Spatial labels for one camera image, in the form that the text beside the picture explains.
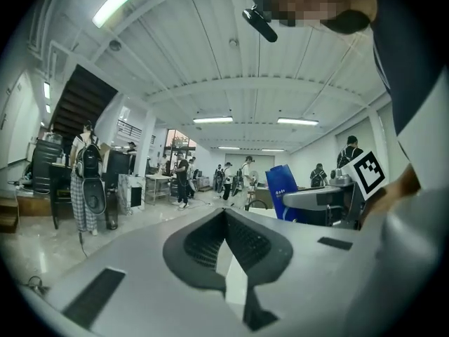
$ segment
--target white ceiling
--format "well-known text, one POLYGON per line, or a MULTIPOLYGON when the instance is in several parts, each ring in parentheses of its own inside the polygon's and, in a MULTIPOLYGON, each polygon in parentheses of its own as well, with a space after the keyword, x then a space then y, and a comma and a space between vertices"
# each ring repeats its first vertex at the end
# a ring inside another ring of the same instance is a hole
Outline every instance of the white ceiling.
POLYGON ((92 17, 105 1, 54 0, 46 45, 55 40, 88 58, 205 146, 296 150, 384 93, 369 31, 343 39, 273 24, 279 39, 271 44, 241 17, 251 0, 131 0, 98 29, 92 17), (112 39, 119 52, 109 49, 112 39), (222 115, 235 123, 198 130, 192 121, 222 115), (282 126, 279 117, 319 125, 282 126))

